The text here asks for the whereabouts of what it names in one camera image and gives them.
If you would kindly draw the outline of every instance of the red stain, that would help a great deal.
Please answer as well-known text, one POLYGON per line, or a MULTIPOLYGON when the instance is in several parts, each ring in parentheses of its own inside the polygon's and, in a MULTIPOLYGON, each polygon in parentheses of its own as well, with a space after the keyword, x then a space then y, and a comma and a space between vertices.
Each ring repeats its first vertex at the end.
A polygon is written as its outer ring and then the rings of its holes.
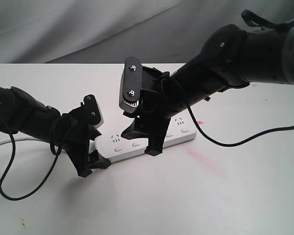
POLYGON ((223 168, 221 168, 216 162, 200 155, 193 149, 188 148, 187 151, 194 160, 204 165, 206 169, 208 169, 210 172, 214 173, 219 177, 227 178, 226 171, 223 168))

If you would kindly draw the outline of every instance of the black cable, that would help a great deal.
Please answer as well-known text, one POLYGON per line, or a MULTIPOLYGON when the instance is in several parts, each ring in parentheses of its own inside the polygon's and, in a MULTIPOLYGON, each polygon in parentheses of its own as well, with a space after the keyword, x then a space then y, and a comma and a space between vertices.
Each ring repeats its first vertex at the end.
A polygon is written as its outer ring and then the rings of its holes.
POLYGON ((30 192, 30 193, 28 193, 28 194, 26 194, 26 195, 24 195, 24 196, 22 196, 22 197, 10 197, 10 196, 6 195, 6 194, 3 192, 3 190, 2 190, 2 183, 3 183, 3 181, 4 181, 4 179, 5 179, 6 175, 7 175, 7 173, 9 172, 9 170, 10 170, 10 168, 11 168, 11 166, 12 166, 13 161, 14 161, 14 158, 15 158, 15 152, 16 152, 16 146, 15 146, 15 140, 14 140, 13 134, 12 134, 12 132, 11 132, 9 126, 7 125, 7 123, 6 123, 1 117, 0 117, 0 122, 4 125, 5 129, 7 130, 8 134, 9 134, 9 136, 10 136, 11 142, 12 142, 12 154, 11 154, 11 158, 10 158, 10 161, 9 161, 9 163, 8 163, 8 165, 7 165, 7 167, 6 167, 5 171, 4 171, 4 173, 2 174, 2 176, 1 176, 1 178, 0 178, 0 194, 1 194, 4 198, 6 198, 6 199, 8 199, 8 200, 10 200, 10 201, 19 201, 19 200, 22 200, 22 199, 28 198, 29 196, 33 195, 33 194, 34 194, 35 192, 37 192, 37 191, 42 187, 42 185, 46 182, 47 178, 50 176, 51 172, 53 171, 53 168, 54 168, 54 166, 55 166, 55 164, 56 164, 56 162, 57 162, 57 160, 58 160, 59 155, 61 154, 62 146, 63 146, 63 144, 64 144, 64 141, 65 141, 65 139, 66 139, 68 133, 69 133, 69 132, 75 127, 75 125, 71 126, 71 127, 68 129, 68 131, 66 132, 66 134, 64 135, 64 137, 63 137, 63 139, 62 139, 62 141, 61 141, 61 143, 60 143, 60 145, 59 145, 58 151, 56 152, 56 156, 55 156, 55 158, 54 158, 54 160, 53 160, 53 163, 52 163, 52 165, 51 165, 51 167, 50 167, 50 169, 49 169, 47 175, 44 177, 44 179, 42 180, 42 182, 37 186, 37 188, 35 188, 32 192, 30 192))
POLYGON ((218 142, 216 140, 214 140, 213 138, 211 138, 210 136, 208 136, 206 133, 203 132, 203 130, 201 129, 201 127, 199 126, 199 124, 197 123, 197 120, 193 114, 193 111, 190 107, 190 104, 187 100, 187 97, 186 97, 186 94, 184 93, 183 91, 183 88, 181 87, 181 85, 174 79, 171 77, 171 79, 177 84, 177 86, 179 87, 181 93, 183 94, 184 96, 184 102, 186 104, 186 107, 187 107, 187 110, 188 112, 190 113, 191 117, 192 117, 192 120, 195 124, 195 126, 197 127, 198 131, 209 141, 211 141, 212 143, 215 143, 217 145, 220 145, 220 146, 223 146, 223 147, 235 147, 235 146, 239 146, 239 145, 242 145, 246 142, 249 142, 257 137, 260 137, 260 136, 263 136, 265 134, 268 134, 268 133, 272 133, 272 132, 277 132, 277 131, 290 131, 290 130, 294 130, 294 125, 293 126, 288 126, 288 127, 278 127, 278 128, 273 128, 273 129, 269 129, 269 130, 266 130, 266 131, 262 131, 260 133, 257 133, 243 141, 240 141, 240 142, 237 142, 237 143, 221 143, 221 142, 218 142))

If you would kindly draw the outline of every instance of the power strip switch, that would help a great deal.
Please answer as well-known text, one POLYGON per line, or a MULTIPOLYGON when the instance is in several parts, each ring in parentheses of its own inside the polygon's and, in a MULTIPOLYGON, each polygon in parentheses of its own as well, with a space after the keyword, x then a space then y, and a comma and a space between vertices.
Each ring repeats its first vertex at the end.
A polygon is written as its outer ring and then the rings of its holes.
MULTIPOLYGON (((178 114, 171 118, 163 148, 195 139, 197 129, 189 115, 178 114)), ((120 133, 98 136, 90 146, 90 151, 97 147, 98 153, 116 163, 144 154, 148 145, 147 139, 126 140, 120 133)))

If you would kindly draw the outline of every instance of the table surface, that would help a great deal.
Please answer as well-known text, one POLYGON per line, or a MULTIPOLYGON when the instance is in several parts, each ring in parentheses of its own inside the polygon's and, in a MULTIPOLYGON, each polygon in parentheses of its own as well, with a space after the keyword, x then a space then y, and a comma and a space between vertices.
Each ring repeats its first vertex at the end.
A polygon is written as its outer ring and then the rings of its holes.
MULTIPOLYGON (((149 66, 173 72, 181 64, 149 66)), ((0 86, 19 87, 61 112, 94 94, 105 121, 99 130, 110 133, 131 123, 118 107, 122 70, 121 64, 0 65, 0 86)), ((294 86, 254 83, 215 94, 193 111, 210 136, 240 141, 294 124, 294 86)), ((0 176, 10 154, 10 145, 0 147, 0 176)), ((15 197, 28 193, 52 161, 48 144, 17 143, 3 189, 15 197)), ((294 131, 234 148, 198 134, 157 157, 119 162, 85 179, 63 153, 36 194, 18 202, 0 195, 0 234, 294 235, 294 131)))

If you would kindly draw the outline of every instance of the screw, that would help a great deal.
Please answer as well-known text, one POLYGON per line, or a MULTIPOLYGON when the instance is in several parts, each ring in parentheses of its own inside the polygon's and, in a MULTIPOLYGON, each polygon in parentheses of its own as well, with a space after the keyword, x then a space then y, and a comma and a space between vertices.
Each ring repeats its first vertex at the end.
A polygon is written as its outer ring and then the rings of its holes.
POLYGON ((129 69, 130 69, 131 71, 135 71, 135 70, 136 70, 136 66, 135 66, 135 65, 132 65, 131 67, 129 67, 129 69))
POLYGON ((129 95, 129 96, 134 96, 134 95, 135 95, 135 92, 134 92, 134 91, 129 91, 129 92, 128 92, 128 95, 129 95))

